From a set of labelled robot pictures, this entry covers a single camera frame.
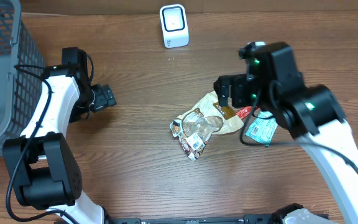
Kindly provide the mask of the red stick snack packet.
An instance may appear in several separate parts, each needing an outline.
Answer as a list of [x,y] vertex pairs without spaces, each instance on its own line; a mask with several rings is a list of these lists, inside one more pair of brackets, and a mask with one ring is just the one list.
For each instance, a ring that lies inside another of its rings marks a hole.
[[248,117],[251,114],[252,111],[252,107],[251,106],[246,106],[240,110],[238,110],[236,112],[236,115],[240,118],[240,119],[244,119],[246,117]]

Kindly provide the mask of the teal snack packet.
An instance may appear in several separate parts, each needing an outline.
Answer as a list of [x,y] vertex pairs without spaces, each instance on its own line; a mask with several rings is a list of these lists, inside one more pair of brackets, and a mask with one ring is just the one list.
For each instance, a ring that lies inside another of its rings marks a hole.
[[246,132],[246,136],[250,137],[254,141],[261,143],[265,146],[269,146],[273,135],[278,127],[273,114],[268,111],[260,111],[257,118],[249,126]]

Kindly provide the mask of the beige brown snack bag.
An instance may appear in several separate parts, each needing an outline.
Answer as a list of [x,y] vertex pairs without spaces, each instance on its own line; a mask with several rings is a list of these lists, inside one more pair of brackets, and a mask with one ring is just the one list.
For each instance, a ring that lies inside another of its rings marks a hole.
[[230,106],[220,106],[215,91],[207,93],[192,109],[170,123],[172,136],[191,161],[203,153],[212,135],[235,133],[243,127],[242,119]]

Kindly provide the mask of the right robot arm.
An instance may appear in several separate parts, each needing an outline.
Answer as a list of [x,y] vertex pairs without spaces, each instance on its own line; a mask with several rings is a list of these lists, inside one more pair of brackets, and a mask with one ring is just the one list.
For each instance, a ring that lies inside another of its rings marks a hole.
[[239,57],[246,72],[220,76],[214,83],[219,104],[270,112],[317,166],[344,221],[358,223],[358,148],[333,92],[305,85],[285,42],[249,42]]

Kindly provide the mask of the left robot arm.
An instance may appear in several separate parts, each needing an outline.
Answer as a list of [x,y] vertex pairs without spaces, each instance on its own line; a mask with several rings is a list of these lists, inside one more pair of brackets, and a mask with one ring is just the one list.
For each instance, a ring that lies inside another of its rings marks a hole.
[[109,85],[92,84],[94,64],[78,47],[62,50],[60,65],[18,64],[42,82],[34,114],[18,138],[5,140],[2,154],[10,176],[6,210],[17,222],[58,215],[66,223],[112,223],[107,210],[83,191],[79,165],[65,139],[70,123],[116,105]]

